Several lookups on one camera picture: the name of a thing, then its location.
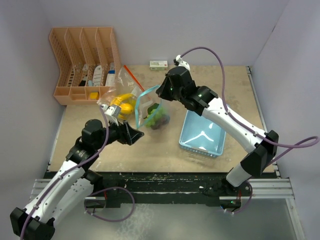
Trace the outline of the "clear blue-zipper bag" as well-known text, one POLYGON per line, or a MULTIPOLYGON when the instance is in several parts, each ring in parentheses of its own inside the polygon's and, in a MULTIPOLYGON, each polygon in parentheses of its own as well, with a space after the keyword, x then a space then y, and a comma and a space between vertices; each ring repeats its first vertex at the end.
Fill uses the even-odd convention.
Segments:
POLYGON ((170 122, 170 108, 156 93, 159 88, 159 85, 155 85, 137 97, 134 108, 137 129, 159 130, 170 122))

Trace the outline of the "yellow mango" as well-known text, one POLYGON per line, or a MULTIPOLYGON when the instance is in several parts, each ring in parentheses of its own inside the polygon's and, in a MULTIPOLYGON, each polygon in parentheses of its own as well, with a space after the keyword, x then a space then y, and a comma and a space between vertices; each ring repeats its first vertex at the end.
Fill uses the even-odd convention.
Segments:
POLYGON ((121 108, 120 113, 122 115, 130 115, 134 111, 134 107, 130 103, 126 103, 126 102, 120 104, 120 108, 121 108))

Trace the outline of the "dark purple plum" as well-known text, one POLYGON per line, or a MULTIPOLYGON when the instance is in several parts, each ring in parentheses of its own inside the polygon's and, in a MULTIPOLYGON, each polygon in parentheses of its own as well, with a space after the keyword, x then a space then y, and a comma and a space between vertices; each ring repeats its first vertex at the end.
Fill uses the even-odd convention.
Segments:
POLYGON ((155 123, 151 126, 152 130, 158 130, 163 126, 167 125, 170 122, 170 117, 162 117, 155 121, 155 123))

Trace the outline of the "yellow banana bunch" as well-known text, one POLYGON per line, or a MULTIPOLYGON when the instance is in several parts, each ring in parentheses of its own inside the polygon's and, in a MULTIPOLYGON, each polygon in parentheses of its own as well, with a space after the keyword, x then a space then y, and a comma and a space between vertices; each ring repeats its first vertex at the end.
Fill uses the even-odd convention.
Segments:
MULTIPOLYGON (((136 106, 136 96, 133 95, 132 93, 125 93, 125 94, 120 94, 116 97, 113 98, 113 100, 111 101, 111 105, 117 105, 120 107, 120 104, 122 103, 129 103, 134 107, 135 110, 135 106, 136 106)), ((122 119, 122 120, 127 120, 130 115, 124 115, 124 114, 119 114, 118 118, 122 119)))

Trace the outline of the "clear orange-zipper bag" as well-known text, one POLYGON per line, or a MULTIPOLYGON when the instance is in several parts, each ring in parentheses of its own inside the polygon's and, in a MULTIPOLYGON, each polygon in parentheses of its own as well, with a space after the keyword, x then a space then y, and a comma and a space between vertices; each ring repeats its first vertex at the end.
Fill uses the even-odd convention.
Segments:
MULTIPOLYGON (((138 96, 144 91, 144 88, 132 74, 126 65, 123 65, 118 72, 115 72, 114 86, 103 86, 100 88, 100 96, 97 101, 98 105, 106 104, 111 106, 111 101, 114 97, 122 94, 131 93, 135 95, 136 101, 138 96)), ((132 118, 135 115, 135 111, 130 115, 132 118)))

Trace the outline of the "light blue plastic basket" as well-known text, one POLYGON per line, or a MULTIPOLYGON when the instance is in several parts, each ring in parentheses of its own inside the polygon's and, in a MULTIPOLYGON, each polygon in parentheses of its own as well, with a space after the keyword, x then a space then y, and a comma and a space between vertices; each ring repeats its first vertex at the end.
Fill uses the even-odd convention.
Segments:
POLYGON ((179 146, 212 158, 223 154, 226 131, 214 122, 188 110, 179 137, 179 146))

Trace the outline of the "green grape bunch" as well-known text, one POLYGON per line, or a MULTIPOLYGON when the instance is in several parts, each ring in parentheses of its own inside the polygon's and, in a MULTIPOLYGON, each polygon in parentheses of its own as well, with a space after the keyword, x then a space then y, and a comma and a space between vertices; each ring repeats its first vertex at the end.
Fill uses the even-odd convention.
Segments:
POLYGON ((162 117, 170 117, 162 105, 154 103, 147 109, 147 116, 144 118, 144 126, 151 129, 156 120, 162 117))

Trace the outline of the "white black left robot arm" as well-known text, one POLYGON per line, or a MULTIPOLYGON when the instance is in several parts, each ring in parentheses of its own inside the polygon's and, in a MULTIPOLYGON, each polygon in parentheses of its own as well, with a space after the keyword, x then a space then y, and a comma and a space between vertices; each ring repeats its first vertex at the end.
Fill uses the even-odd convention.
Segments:
POLYGON ((131 146, 143 136, 127 121, 105 126, 98 119, 87 121, 49 183, 24 208, 11 212, 13 233, 22 240, 50 240, 58 221, 81 199, 106 193, 103 177, 90 170, 105 146, 113 142, 131 146))

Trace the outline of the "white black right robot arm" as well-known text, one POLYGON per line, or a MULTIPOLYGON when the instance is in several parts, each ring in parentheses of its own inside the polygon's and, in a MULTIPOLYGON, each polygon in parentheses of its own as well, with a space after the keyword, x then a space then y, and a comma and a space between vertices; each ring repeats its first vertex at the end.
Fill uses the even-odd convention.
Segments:
POLYGON ((179 101, 184 107, 217 124, 232 136, 247 152, 244 159, 226 175, 222 190, 235 195, 240 185, 251 177, 259 177, 277 153, 277 147, 268 141, 278 142, 279 135, 252 125, 245 119, 236 123, 231 116, 238 114, 225 109, 223 100, 207 86, 197 86, 190 71, 183 66, 170 69, 156 94, 167 101, 179 101))

